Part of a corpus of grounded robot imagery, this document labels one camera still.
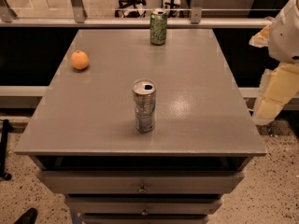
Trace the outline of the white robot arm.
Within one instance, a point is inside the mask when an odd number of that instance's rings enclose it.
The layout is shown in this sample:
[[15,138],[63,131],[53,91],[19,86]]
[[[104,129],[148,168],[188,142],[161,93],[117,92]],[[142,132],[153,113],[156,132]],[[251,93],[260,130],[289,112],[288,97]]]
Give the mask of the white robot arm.
[[299,0],[289,0],[249,44],[268,47],[269,56],[278,61],[274,70],[264,70],[253,107],[254,123],[267,125],[299,92]]

